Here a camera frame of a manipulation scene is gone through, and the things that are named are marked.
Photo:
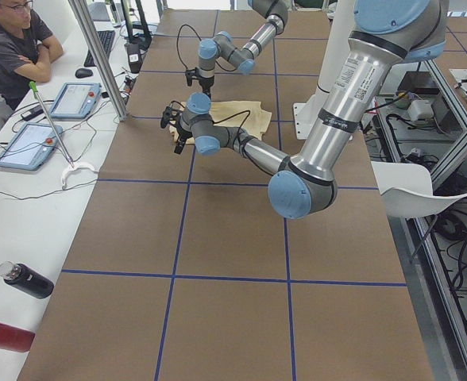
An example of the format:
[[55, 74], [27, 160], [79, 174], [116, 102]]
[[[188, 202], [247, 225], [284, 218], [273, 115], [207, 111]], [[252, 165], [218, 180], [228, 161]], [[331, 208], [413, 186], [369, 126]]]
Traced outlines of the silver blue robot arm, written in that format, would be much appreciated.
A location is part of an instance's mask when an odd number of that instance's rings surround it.
[[264, 18], [264, 23], [241, 48], [234, 44], [232, 36], [226, 31], [201, 40], [198, 66], [185, 72], [189, 87], [196, 80], [202, 92], [210, 98], [217, 59], [224, 59], [235, 71], [248, 75], [264, 48], [284, 32], [288, 23], [288, 6], [284, 1], [248, 1], [248, 4]]
[[253, 1], [264, 24], [242, 48], [220, 32], [199, 44], [196, 74], [201, 91], [179, 109], [167, 107], [160, 124], [177, 133], [175, 150], [193, 140], [201, 155], [230, 148], [271, 177], [268, 197], [287, 219], [305, 217], [329, 207], [337, 195], [333, 168], [373, 97], [393, 66], [432, 60], [445, 47], [446, 1], [353, 1], [347, 4], [349, 54], [339, 67], [329, 94], [316, 114], [300, 152], [289, 156], [247, 133], [220, 126], [210, 115], [210, 87], [217, 59], [248, 74], [263, 48], [283, 33], [288, 9], [281, 1]]

